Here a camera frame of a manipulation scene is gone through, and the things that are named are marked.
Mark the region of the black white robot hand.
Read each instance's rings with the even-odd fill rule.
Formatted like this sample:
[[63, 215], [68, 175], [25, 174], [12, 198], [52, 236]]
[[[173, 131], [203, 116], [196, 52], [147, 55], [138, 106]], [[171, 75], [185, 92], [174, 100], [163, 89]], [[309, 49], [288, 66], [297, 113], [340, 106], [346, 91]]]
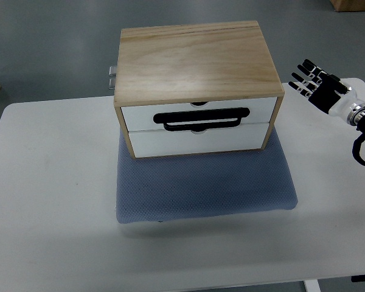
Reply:
[[297, 66], [305, 76], [292, 73], [295, 82], [288, 84], [312, 105], [329, 116], [339, 117], [351, 126], [365, 123], [365, 101], [349, 84], [325, 72], [306, 59]]

